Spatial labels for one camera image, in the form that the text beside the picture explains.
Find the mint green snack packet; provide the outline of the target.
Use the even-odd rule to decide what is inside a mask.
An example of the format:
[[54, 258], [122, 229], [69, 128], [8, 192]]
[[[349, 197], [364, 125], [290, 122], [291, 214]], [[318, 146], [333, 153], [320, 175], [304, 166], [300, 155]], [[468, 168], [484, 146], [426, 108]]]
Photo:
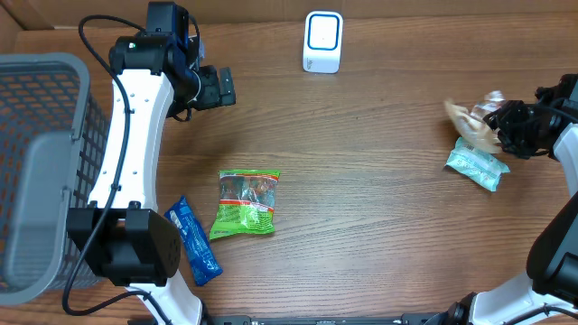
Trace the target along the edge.
[[491, 192], [497, 190], [501, 176], [510, 173], [505, 163], [475, 148], [462, 137], [457, 139], [445, 165]]

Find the beige cookie bag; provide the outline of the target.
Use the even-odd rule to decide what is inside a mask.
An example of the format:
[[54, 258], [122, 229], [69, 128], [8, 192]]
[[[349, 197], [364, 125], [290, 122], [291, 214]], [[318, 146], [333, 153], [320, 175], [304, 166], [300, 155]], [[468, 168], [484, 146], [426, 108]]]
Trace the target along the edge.
[[497, 111], [504, 102], [503, 94], [494, 90], [472, 108], [459, 106], [450, 98], [443, 105], [456, 131], [465, 141], [485, 153], [495, 154], [501, 151], [500, 141], [483, 117]]

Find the green snack bag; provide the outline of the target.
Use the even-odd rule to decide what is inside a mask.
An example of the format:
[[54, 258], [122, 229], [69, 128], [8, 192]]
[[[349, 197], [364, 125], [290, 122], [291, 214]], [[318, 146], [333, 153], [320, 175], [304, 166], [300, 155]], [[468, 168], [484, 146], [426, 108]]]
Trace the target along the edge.
[[279, 170], [221, 170], [219, 208], [210, 240], [274, 233], [275, 192], [280, 174]]

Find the blue snack bar wrapper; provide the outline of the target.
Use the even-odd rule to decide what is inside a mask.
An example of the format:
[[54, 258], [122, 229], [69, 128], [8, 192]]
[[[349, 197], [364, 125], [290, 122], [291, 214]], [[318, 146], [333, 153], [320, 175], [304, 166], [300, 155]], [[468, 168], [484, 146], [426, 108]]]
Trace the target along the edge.
[[186, 197], [181, 196], [164, 216], [179, 229], [195, 284], [204, 286], [221, 275], [223, 269], [213, 254], [202, 225], [196, 219]]

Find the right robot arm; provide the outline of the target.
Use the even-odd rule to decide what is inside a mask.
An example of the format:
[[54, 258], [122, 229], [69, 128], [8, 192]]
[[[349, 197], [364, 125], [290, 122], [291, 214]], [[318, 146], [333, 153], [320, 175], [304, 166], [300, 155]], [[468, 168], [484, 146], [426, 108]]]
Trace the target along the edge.
[[577, 76], [539, 87], [534, 100], [490, 92], [472, 108], [451, 100], [445, 110], [459, 137], [447, 166], [495, 190], [508, 172], [498, 154], [546, 157], [561, 165], [569, 197], [536, 236], [526, 265], [503, 284], [472, 292], [424, 324], [534, 324], [577, 318]]

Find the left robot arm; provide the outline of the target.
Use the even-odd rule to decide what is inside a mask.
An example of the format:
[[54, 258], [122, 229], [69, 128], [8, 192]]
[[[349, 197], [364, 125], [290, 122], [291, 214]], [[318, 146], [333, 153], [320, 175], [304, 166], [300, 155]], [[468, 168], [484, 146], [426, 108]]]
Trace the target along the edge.
[[173, 2], [150, 3], [145, 25], [100, 59], [113, 85], [107, 144], [87, 206], [67, 216], [80, 262], [121, 287], [123, 298], [137, 297], [153, 324], [211, 321], [180, 273], [182, 240], [156, 195], [165, 121], [236, 101], [230, 69], [201, 60], [199, 26]]

